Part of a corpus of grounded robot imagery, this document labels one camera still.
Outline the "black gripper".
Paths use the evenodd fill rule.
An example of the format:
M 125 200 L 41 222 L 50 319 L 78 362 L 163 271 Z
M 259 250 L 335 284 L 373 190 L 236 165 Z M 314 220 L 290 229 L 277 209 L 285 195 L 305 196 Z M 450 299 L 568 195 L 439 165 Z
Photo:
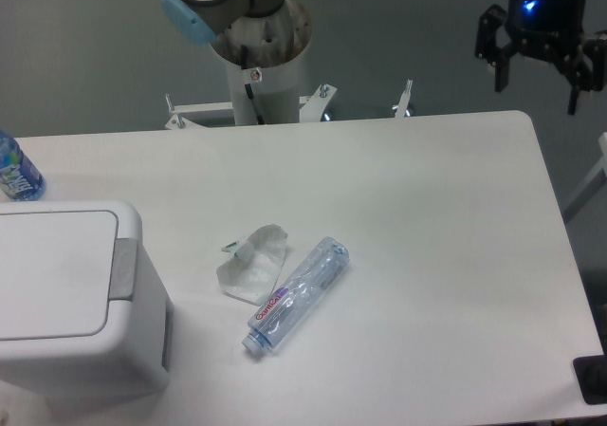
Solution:
M 564 58 L 564 76 L 571 85 L 567 114 L 573 116 L 581 92 L 599 92 L 606 85 L 606 36 L 583 35 L 586 0 L 508 0 L 507 13 L 492 5 L 479 17 L 474 55 L 494 69 L 494 90 L 509 82 L 510 58 L 518 51 L 549 62 Z M 498 46 L 497 33 L 506 26 L 512 43 Z

